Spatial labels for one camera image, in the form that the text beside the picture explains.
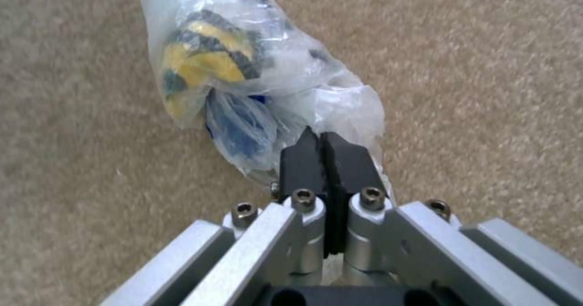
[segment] clear plastic bag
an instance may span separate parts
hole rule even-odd
[[[267,184],[306,126],[366,146],[382,172],[377,93],[273,0],[142,0],[150,63],[177,125],[204,119],[225,159]]]

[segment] floor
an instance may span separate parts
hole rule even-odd
[[[583,0],[277,0],[380,94],[399,202],[583,262]],[[164,112],[140,0],[0,0],[0,304],[96,304],[197,218],[268,202]]]

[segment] hex socket screw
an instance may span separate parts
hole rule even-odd
[[[231,210],[231,218],[233,225],[241,229],[246,229],[257,218],[257,207],[250,202],[242,202],[237,204]]]
[[[298,189],[291,194],[291,206],[300,213],[308,213],[316,207],[316,195],[310,189]]]
[[[367,210],[382,210],[385,208],[385,198],[383,190],[368,186],[360,191],[360,206]]]

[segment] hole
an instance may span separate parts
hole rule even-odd
[[[369,196],[378,197],[381,195],[381,192],[377,188],[366,188],[366,194],[368,194]]]
[[[403,254],[406,254],[406,256],[411,254],[411,247],[409,246],[407,240],[401,240],[401,251]]]
[[[271,306],[306,306],[306,299],[297,290],[283,289],[271,298]]]
[[[237,205],[237,211],[239,213],[249,213],[252,209],[251,204],[238,204]]]
[[[405,306],[439,306],[439,303],[432,294],[425,290],[409,290],[404,294],[403,303]]]
[[[310,196],[312,196],[312,193],[308,190],[299,190],[297,196],[301,199],[309,199]]]

